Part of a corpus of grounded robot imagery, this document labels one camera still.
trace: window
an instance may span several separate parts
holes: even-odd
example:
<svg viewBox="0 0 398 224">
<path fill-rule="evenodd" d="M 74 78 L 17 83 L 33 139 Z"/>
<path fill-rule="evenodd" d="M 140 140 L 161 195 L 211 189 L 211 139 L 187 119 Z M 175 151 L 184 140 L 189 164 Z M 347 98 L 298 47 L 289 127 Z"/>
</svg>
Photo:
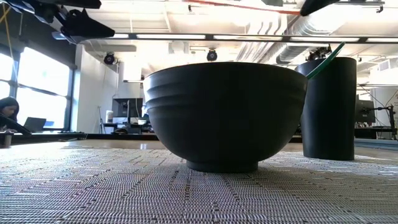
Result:
<svg viewBox="0 0 398 224">
<path fill-rule="evenodd" d="M 10 95 L 10 85 L 6 82 L 0 81 L 0 99 Z"/>
<path fill-rule="evenodd" d="M 18 123 L 24 125 L 28 117 L 45 118 L 44 128 L 68 129 L 69 67 L 27 47 L 20 58 L 18 86 L 11 84 L 20 107 Z"/>
<path fill-rule="evenodd" d="M 66 65 L 26 47 L 21 53 L 18 82 L 25 86 L 66 96 L 69 71 Z"/>
<path fill-rule="evenodd" d="M 52 96 L 45 93 L 18 88 L 19 103 L 18 123 L 24 125 L 28 117 L 45 118 L 45 128 L 63 128 L 67 99 L 62 96 Z"/>
<path fill-rule="evenodd" d="M 11 79 L 13 63 L 12 58 L 7 55 L 0 54 L 0 80 L 9 81 Z"/>
</svg>

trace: white wall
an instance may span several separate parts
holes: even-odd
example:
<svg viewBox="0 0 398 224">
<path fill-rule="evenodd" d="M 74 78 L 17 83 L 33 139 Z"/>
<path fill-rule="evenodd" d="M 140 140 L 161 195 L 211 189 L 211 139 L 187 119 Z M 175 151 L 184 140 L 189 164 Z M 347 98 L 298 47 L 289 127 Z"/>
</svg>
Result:
<svg viewBox="0 0 398 224">
<path fill-rule="evenodd" d="M 398 85 L 397 73 L 398 68 L 387 69 L 379 72 L 376 67 L 371 70 L 368 82 L 371 84 Z"/>
<path fill-rule="evenodd" d="M 123 83 L 119 74 L 78 45 L 72 103 L 72 131 L 98 133 L 100 112 L 105 121 L 106 110 L 112 109 L 113 98 L 139 98 L 139 83 Z"/>
</svg>

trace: monitor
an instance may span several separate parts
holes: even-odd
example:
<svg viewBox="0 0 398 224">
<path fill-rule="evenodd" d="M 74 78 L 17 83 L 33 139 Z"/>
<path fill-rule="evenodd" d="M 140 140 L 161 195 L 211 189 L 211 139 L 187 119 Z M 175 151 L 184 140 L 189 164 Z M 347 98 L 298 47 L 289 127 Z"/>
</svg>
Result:
<svg viewBox="0 0 398 224">
<path fill-rule="evenodd" d="M 43 131 L 43 127 L 47 119 L 45 118 L 31 118 L 28 117 L 25 121 L 24 127 L 33 133 Z"/>
<path fill-rule="evenodd" d="M 374 110 L 368 110 L 370 108 L 374 108 L 373 101 L 359 100 L 357 98 L 355 105 L 355 122 L 375 123 L 375 113 Z"/>
<path fill-rule="evenodd" d="M 140 118 L 142 114 L 142 98 L 119 98 L 113 99 L 112 110 L 115 118 Z"/>
</svg>

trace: light fixture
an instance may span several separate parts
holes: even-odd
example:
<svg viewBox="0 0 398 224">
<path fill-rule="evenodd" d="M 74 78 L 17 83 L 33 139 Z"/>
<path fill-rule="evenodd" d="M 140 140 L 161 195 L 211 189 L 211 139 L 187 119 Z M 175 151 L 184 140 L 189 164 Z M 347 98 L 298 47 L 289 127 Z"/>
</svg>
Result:
<svg viewBox="0 0 398 224">
<path fill-rule="evenodd" d="M 256 35 L 214 35 L 216 40 L 269 40 L 277 41 L 282 40 L 282 37 L 273 36 L 256 36 Z"/>
<path fill-rule="evenodd" d="M 128 39 L 129 34 L 114 34 L 113 37 L 109 37 L 112 39 Z"/>
<path fill-rule="evenodd" d="M 318 43 L 286 43 L 289 47 L 329 47 L 328 44 Z"/>
<path fill-rule="evenodd" d="M 198 39 L 204 40 L 205 35 L 195 34 L 137 34 L 138 39 Z"/>
<path fill-rule="evenodd" d="M 314 41 L 314 42 L 357 42 L 359 38 L 357 37 L 312 37 L 312 36 L 302 36 L 302 37 L 291 37 L 290 40 L 293 41 Z"/>
<path fill-rule="evenodd" d="M 207 51 L 209 48 L 208 47 L 204 47 L 204 46 L 189 46 L 189 50 L 202 50 L 202 51 Z"/>
<path fill-rule="evenodd" d="M 379 38 L 379 37 L 371 37 L 366 40 L 367 42 L 398 42 L 398 38 L 394 37 L 386 37 L 386 38 Z"/>
<path fill-rule="evenodd" d="M 127 83 L 144 83 L 143 80 L 136 80 L 136 81 L 134 81 L 134 80 L 125 80 L 124 82 L 127 82 Z"/>
</svg>

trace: person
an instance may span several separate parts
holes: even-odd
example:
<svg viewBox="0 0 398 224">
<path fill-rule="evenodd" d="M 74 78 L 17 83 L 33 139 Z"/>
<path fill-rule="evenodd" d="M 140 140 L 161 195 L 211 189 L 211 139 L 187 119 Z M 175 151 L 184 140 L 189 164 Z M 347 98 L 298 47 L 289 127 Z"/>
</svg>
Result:
<svg viewBox="0 0 398 224">
<path fill-rule="evenodd" d="M 0 100 L 0 114 L 16 122 L 18 112 L 19 103 L 15 98 L 9 96 Z M 1 131 L 16 132 L 15 130 L 7 129 L 7 126 L 0 121 Z"/>
</svg>

